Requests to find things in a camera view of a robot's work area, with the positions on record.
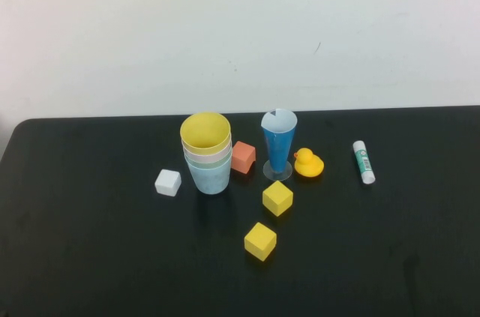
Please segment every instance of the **white wall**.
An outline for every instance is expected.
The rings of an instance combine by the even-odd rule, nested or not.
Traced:
[[[0,125],[480,103],[479,44],[480,0],[0,0]]]

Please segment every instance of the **rubber duck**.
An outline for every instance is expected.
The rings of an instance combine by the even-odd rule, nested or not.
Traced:
[[[305,177],[316,177],[323,171],[325,164],[320,157],[314,155],[309,148],[300,148],[293,154],[295,161],[295,170]]]

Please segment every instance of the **cube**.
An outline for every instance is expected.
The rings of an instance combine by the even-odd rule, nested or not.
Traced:
[[[155,181],[155,189],[158,193],[174,197],[182,184],[182,178],[177,171],[162,169]]]
[[[262,223],[257,222],[245,236],[244,244],[249,253],[263,262],[275,248],[277,234]]]
[[[241,173],[248,173],[254,162],[255,147],[237,141],[232,151],[232,168]]]
[[[262,202],[275,216],[280,216],[293,204],[293,192],[280,181],[263,191]]]

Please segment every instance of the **yellow cube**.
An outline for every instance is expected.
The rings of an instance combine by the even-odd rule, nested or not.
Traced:
[[[260,261],[265,261],[277,244],[277,234],[262,223],[257,222],[245,236],[244,243],[248,252]]]
[[[276,181],[263,191],[262,202],[265,207],[278,217],[293,204],[293,192],[280,181]]]

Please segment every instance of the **glue stick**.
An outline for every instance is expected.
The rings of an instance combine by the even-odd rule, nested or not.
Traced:
[[[360,169],[361,180],[364,184],[372,184],[375,182],[374,171],[372,165],[368,159],[367,148],[363,141],[357,141],[353,143],[353,152],[357,159],[357,164]]]

